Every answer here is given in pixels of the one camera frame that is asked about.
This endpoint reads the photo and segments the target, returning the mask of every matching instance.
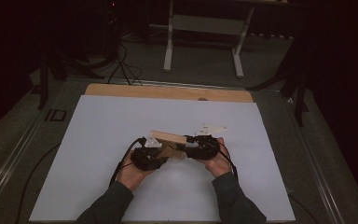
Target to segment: person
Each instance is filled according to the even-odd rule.
[[[217,139],[220,149],[228,155],[224,147],[224,139]],[[124,164],[131,163],[131,151]],[[219,216],[224,224],[266,223],[266,217],[257,206],[243,193],[240,184],[231,172],[231,166],[226,158],[218,153],[207,161],[199,161],[212,174],[214,191],[217,197]],[[117,180],[97,199],[90,208],[86,209],[76,220],[77,224],[121,223],[133,194],[142,181],[153,171],[142,171],[134,165],[127,165],[120,169]]]

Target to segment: gray floor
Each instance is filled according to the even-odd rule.
[[[238,79],[230,48],[200,46],[200,43],[177,39],[173,49],[172,71],[163,72],[165,43],[155,38],[149,43],[123,41],[128,65],[144,85],[184,85],[207,88],[242,89],[272,77],[290,47],[290,39],[251,36],[241,52],[245,78]],[[21,151],[13,173],[6,174],[6,186],[0,189],[0,223],[14,223],[21,193],[28,175],[43,155],[59,144],[76,108],[78,98],[93,82],[106,82],[116,64],[100,69],[104,80],[93,80],[75,72],[65,82],[50,81],[50,98],[45,110],[38,111],[38,95],[27,94],[0,121],[0,167],[12,151]],[[132,74],[126,72],[130,80]],[[111,83],[125,84],[117,71]],[[252,92],[260,108],[270,143],[290,195],[298,199],[319,223],[358,223],[358,187],[343,160],[334,136],[328,129],[318,106],[307,91],[303,113],[304,127],[293,116],[292,99],[283,99],[277,90],[282,83]],[[44,121],[49,109],[68,111],[63,122]],[[55,151],[42,160],[25,194],[20,223],[28,223],[35,200],[54,159]],[[315,223],[296,201],[291,200],[296,215],[293,223]]]

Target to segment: dark sleeve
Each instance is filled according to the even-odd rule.
[[[120,224],[132,199],[132,192],[116,181],[75,223]]]
[[[231,172],[218,176],[212,183],[223,224],[266,223],[266,217],[245,196]]]

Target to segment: sleeve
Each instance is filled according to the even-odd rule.
[[[213,187],[223,224],[266,223],[266,217],[245,196],[231,172],[218,176],[213,181]]]
[[[116,181],[112,186],[86,209],[75,222],[76,224],[120,224],[133,199],[132,192]]]

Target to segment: white tabletop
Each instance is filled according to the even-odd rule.
[[[255,103],[87,96],[79,100],[31,221],[75,220],[106,190],[129,145],[152,130],[224,137],[241,187],[268,221],[295,220]],[[213,177],[192,159],[169,159],[135,192],[123,221],[219,221]]]

